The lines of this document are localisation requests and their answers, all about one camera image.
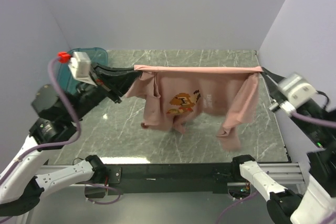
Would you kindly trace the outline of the teal transparent plastic bin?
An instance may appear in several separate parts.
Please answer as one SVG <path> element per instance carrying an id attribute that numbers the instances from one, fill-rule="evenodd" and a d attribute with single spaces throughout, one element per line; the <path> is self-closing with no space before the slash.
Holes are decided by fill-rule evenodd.
<path id="1" fill-rule="evenodd" d="M 60 65 L 57 81 L 64 91 L 71 94 L 75 93 L 76 86 L 81 81 L 94 85 L 89 75 L 92 63 L 104 66 L 108 63 L 108 53 L 99 47 L 76 48 L 69 51 L 68 54 L 71 56 L 70 61 Z"/>

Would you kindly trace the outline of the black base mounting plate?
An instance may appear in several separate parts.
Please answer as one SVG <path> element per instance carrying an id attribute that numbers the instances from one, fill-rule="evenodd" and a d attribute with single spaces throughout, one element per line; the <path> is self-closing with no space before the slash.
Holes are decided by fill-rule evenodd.
<path id="1" fill-rule="evenodd" d="M 228 187 L 245 186 L 233 175 L 231 163 L 108 164 L 108 185 L 122 194 L 228 193 Z"/>

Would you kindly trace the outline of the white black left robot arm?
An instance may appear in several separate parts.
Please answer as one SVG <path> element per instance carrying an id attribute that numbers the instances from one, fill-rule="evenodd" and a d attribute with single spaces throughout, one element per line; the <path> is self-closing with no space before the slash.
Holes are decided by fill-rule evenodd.
<path id="1" fill-rule="evenodd" d="M 50 84 L 41 87 L 32 102 L 38 120 L 1 173 L 2 221 L 31 211 L 43 198 L 70 185 L 99 187 L 108 179 L 107 167 L 97 155 L 56 172 L 39 174 L 38 170 L 55 151 L 78 140 L 80 120 L 102 100 L 120 103 L 141 72 L 94 63 L 84 71 L 74 94 L 60 87 L 53 63 L 48 65 L 48 74 Z"/>

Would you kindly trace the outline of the pink t shirt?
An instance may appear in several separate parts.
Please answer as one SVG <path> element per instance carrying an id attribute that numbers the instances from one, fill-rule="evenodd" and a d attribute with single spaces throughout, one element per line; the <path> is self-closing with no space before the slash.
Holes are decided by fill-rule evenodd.
<path id="1" fill-rule="evenodd" d="M 141 75 L 125 96 L 145 100 L 142 128 L 183 134 L 184 124 L 202 113 L 223 116 L 217 138 L 227 151 L 240 149 L 236 129 L 255 117 L 261 67 L 136 65 L 134 69 Z"/>

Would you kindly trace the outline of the aluminium front frame rail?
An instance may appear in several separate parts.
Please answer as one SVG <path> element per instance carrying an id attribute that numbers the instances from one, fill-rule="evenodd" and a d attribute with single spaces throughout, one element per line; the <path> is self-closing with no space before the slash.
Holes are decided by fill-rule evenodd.
<path id="1" fill-rule="evenodd" d="M 71 165 L 43 165 L 36 174 L 49 174 L 68 167 Z M 265 173 L 269 172 L 268 175 L 279 184 L 299 185 L 306 183 L 298 163 L 259 163 L 259 167 Z"/>

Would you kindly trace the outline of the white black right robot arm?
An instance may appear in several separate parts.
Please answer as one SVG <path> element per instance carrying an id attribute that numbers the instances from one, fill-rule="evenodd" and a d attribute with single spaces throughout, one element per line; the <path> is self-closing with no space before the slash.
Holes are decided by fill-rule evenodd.
<path id="1" fill-rule="evenodd" d="M 259 193 L 273 223 L 335 223 L 335 110 L 313 97 L 327 95 L 304 77 L 282 77 L 263 68 L 262 75 L 272 98 L 270 111 L 284 112 L 318 148 L 308 152 L 309 171 L 299 164 L 260 164 L 250 155 L 233 158 L 230 175 Z"/>

